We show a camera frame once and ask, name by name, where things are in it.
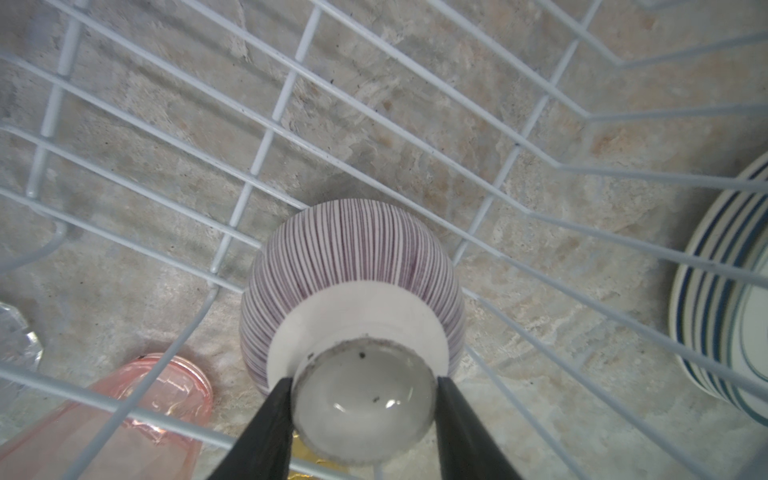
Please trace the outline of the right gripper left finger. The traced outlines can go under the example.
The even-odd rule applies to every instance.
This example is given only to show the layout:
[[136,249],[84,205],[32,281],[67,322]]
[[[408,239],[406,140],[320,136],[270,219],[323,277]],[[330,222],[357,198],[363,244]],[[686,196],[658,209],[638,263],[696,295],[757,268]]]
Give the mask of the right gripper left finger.
[[294,426],[293,379],[278,381],[210,480],[285,480],[289,475]]

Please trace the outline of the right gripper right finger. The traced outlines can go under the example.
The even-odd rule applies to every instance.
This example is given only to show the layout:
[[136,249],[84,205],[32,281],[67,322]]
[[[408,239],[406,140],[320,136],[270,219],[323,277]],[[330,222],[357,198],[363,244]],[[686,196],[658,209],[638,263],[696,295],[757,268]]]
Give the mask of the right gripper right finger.
[[449,377],[437,379],[434,419],[443,479],[522,479]]

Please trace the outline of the yellow glass cup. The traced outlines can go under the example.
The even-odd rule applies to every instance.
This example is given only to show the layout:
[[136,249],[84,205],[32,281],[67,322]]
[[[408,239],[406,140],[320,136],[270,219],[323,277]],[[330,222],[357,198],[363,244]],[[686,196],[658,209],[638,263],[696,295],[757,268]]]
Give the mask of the yellow glass cup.
[[[292,440],[292,450],[291,450],[291,456],[293,459],[302,460],[305,462],[309,462],[312,464],[315,464],[317,466],[327,468],[330,470],[335,470],[340,473],[347,474],[349,472],[347,467],[341,466],[337,463],[331,462],[329,460],[323,459],[316,455],[311,449],[309,449],[301,440],[299,433],[297,431],[293,432],[293,440]],[[314,479],[314,476],[298,472],[296,470],[290,470],[287,476],[288,480],[299,480],[299,479]]]

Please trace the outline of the white ceramic bowl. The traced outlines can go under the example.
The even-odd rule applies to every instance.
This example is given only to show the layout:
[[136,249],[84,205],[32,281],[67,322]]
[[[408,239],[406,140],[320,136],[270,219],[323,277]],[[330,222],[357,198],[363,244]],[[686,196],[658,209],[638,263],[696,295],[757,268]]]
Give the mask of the white ceramic bowl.
[[257,253],[241,352],[261,392],[291,380],[292,422],[314,453],[373,465],[430,429],[437,381],[461,362],[464,309],[423,222],[381,201],[332,200],[289,218]]

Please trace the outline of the clear glass cup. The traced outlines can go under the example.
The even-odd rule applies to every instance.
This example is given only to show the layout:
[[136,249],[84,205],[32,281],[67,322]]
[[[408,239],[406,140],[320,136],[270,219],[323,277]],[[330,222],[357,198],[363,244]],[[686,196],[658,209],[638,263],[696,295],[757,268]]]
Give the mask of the clear glass cup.
[[1,303],[1,360],[36,372],[43,351],[37,334],[21,312]]

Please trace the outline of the white wire dish rack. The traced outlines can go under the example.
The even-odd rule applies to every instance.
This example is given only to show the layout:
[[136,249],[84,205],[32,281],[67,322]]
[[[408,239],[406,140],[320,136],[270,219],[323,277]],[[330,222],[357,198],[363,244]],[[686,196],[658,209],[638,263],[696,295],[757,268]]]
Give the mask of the white wire dish rack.
[[205,478],[262,400],[258,248],[371,198],[456,265],[457,381],[525,477],[756,477],[766,428],[660,338],[666,252],[766,149],[763,1],[5,1],[1,298],[43,354],[1,436],[189,329]]

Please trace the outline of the grey patterned plate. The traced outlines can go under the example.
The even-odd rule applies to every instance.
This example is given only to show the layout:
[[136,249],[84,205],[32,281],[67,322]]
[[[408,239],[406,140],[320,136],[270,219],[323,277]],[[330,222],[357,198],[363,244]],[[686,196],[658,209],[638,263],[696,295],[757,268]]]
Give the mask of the grey patterned plate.
[[[753,271],[767,277],[767,243],[756,257]],[[744,376],[767,388],[767,289],[748,285],[737,302],[736,345],[731,366]],[[737,399],[757,422],[767,426],[767,401],[745,390]]]
[[[694,230],[686,252],[743,269],[748,251],[767,222],[767,196],[725,190]],[[714,329],[723,323],[726,289],[734,282],[688,265],[678,267],[668,310],[672,339],[710,359],[716,358]]]

